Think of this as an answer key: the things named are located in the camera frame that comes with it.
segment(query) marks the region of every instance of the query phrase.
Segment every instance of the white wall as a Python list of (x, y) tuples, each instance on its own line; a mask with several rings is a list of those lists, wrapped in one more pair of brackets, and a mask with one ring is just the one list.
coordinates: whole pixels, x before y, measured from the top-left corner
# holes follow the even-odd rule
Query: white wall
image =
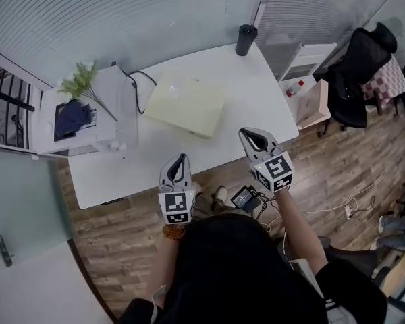
[(65, 242), (0, 270), (0, 324), (109, 324)]
[(387, 0), (366, 23), (367, 30), (373, 30), (377, 22), (385, 24), (398, 40), (395, 56), (401, 67), (405, 64), (405, 0)]

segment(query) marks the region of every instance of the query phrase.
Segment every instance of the person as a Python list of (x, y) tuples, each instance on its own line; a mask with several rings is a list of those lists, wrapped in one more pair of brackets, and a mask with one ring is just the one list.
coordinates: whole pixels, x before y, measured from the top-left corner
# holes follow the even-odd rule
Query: person
[(395, 217), (393, 215), (380, 216), (378, 232), (396, 232), (400, 235), (388, 235), (378, 237), (371, 245), (371, 250), (376, 250), (382, 246), (388, 246), (397, 250), (405, 250), (405, 217)]
[(197, 195), (186, 229), (164, 227), (146, 296), (133, 299), (118, 323), (328, 323), (327, 303), (359, 324), (383, 323), (381, 290), (348, 261), (328, 263), (288, 190), (275, 197), (288, 246), (307, 260), (323, 297), (282, 259), (266, 229), (224, 205), (221, 186), (214, 201)]

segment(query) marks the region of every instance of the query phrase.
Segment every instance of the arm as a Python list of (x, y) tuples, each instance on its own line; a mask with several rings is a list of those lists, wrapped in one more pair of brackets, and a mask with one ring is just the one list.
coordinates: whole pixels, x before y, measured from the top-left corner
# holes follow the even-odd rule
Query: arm
[(323, 245), (298, 211), (288, 190), (282, 189), (276, 192), (275, 196), (292, 250), (298, 258), (308, 261), (313, 274), (316, 275), (327, 264)]
[[(176, 258), (179, 242), (170, 238), (162, 237), (156, 256), (152, 262), (150, 277), (147, 281), (146, 294), (144, 299), (151, 302), (151, 296), (161, 286), (166, 285), (167, 290), (171, 287), (174, 271), (176, 269)], [(163, 308), (165, 295), (156, 300), (156, 305)]]
[[(153, 314), (153, 303), (151, 297), (161, 286), (166, 285), (167, 290), (171, 286), (176, 268), (176, 257), (179, 242), (173, 239), (162, 237), (158, 252), (153, 259), (152, 269), (147, 281), (146, 294), (142, 298), (131, 301), (123, 315), (118, 319), (117, 324), (148, 324)], [(156, 299), (158, 316), (163, 314), (165, 295)]]

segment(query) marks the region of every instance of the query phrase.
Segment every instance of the shoe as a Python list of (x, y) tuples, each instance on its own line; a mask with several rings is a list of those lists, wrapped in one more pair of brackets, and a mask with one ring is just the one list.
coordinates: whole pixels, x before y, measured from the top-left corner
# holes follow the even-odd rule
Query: shoe
[(375, 251), (379, 246), (379, 238), (376, 238), (375, 241), (371, 244), (371, 247), (369, 247), (370, 251)]
[(198, 182), (192, 181), (192, 187), (195, 187), (196, 190), (195, 196), (198, 196), (200, 193), (203, 193), (203, 188)]
[(380, 216), (378, 219), (378, 233), (382, 234), (384, 232), (384, 227), (382, 224), (384, 216)]
[(228, 198), (228, 190), (225, 186), (219, 186), (213, 195), (215, 200), (220, 200), (223, 204), (227, 201)]

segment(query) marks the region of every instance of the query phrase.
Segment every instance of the checkered cushion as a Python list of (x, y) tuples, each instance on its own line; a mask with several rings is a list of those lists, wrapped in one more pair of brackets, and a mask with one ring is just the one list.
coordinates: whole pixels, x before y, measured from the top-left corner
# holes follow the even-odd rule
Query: checkered cushion
[(383, 104), (387, 104), (391, 98), (405, 92), (405, 77), (396, 59), (391, 57), (391, 60), (381, 67), (371, 80), (362, 85), (362, 90), (368, 98), (373, 97), (375, 90)]

